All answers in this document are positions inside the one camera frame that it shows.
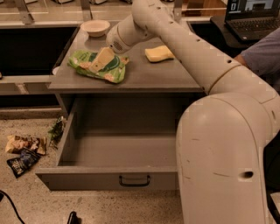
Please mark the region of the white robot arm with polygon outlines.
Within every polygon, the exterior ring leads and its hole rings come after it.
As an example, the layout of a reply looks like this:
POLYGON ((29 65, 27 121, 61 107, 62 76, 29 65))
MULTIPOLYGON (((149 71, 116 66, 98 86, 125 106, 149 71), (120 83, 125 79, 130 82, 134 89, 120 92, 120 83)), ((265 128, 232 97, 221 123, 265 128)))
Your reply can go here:
POLYGON ((269 224, 263 150, 280 127, 280 96, 174 20, 160 0, 133 0, 108 33, 118 54, 158 37, 206 93, 181 116, 176 156, 185 224, 269 224))

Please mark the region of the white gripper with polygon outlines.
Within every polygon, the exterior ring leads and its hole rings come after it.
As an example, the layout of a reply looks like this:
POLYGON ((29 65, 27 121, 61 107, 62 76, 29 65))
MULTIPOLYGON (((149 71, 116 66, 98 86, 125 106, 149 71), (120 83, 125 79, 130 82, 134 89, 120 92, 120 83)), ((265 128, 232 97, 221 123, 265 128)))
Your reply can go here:
POLYGON ((92 73, 102 70, 111 60, 114 59, 115 53, 122 54, 129 50, 129 47, 121 40, 118 33, 118 26, 113 26, 107 33, 106 43, 108 47, 103 47, 94 58, 89 66, 92 73))

